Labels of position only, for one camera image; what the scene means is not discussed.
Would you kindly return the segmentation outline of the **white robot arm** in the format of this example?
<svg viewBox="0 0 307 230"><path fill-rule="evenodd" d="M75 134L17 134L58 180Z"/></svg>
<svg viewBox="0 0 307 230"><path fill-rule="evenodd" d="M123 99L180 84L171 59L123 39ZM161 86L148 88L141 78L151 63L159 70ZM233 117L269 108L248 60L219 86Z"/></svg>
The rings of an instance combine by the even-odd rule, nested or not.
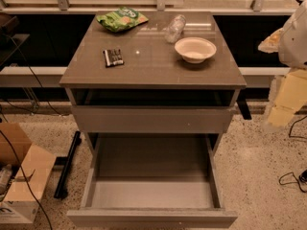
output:
<svg viewBox="0 0 307 230"><path fill-rule="evenodd" d="M290 68L276 80L276 95L270 97L266 124L284 127L307 103L307 1L304 0L284 26L264 41L258 50L278 53L279 61Z"/></svg>

